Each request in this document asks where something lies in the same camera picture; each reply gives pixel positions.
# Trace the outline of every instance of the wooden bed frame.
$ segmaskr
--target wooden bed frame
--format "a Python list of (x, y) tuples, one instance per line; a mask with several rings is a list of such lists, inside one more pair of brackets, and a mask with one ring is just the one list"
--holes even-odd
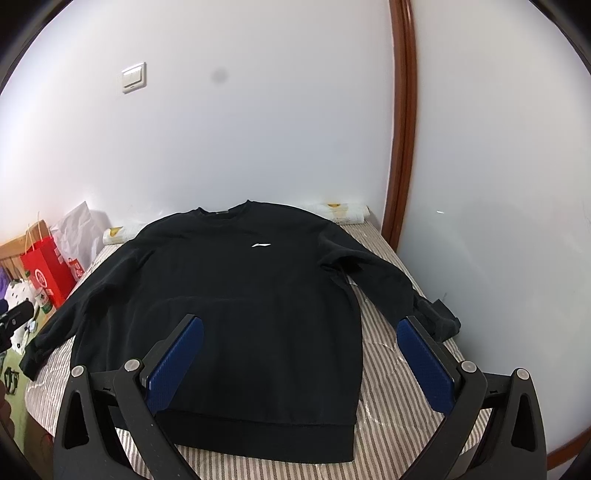
[(49, 230), (44, 220), (39, 220), (29, 228), (28, 233), (18, 236), (0, 245), (0, 266), (11, 280), (25, 278), (25, 268), (22, 266), (21, 255), (33, 242), (49, 236)]

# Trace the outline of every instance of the sweatshirt cuff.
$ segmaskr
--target sweatshirt cuff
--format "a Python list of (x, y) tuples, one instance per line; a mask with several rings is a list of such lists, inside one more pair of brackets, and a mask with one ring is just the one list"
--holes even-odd
[(37, 361), (35, 355), (35, 346), (31, 342), (25, 348), (25, 355), (22, 357), (21, 363), (18, 364), (22, 373), (31, 380), (35, 380), (39, 370), (41, 369), (41, 362)]

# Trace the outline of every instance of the sweatshirt hem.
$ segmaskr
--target sweatshirt hem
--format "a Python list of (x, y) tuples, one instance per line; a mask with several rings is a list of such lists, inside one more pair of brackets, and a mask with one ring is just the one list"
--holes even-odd
[(294, 463), (353, 460), (355, 425), (260, 423), (166, 410), (156, 420), (173, 443)]

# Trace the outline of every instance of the black sweatshirt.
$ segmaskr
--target black sweatshirt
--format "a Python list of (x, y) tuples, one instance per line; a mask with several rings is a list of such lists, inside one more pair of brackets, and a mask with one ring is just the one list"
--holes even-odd
[[(457, 319), (440, 316), (401, 270), (341, 227), (293, 207), (246, 202), (148, 225), (72, 293), (27, 346), (21, 368), (34, 378), (76, 335), (71, 367), (115, 370), (191, 313), (203, 320), (202, 350), (170, 408), (156, 415), (174, 443), (289, 462), (350, 461), (362, 342), (347, 275), (393, 326), (416, 314), (433, 335), (457, 333)], [(115, 423), (125, 427), (122, 418)]]

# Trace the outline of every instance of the white logo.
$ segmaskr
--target white logo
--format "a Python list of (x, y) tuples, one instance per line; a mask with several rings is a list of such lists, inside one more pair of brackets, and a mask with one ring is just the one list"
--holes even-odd
[(35, 270), (35, 278), (39, 282), (40, 286), (42, 286), (43, 288), (47, 288), (47, 280), (45, 279), (45, 275), (43, 275), (43, 272), (41, 270)]

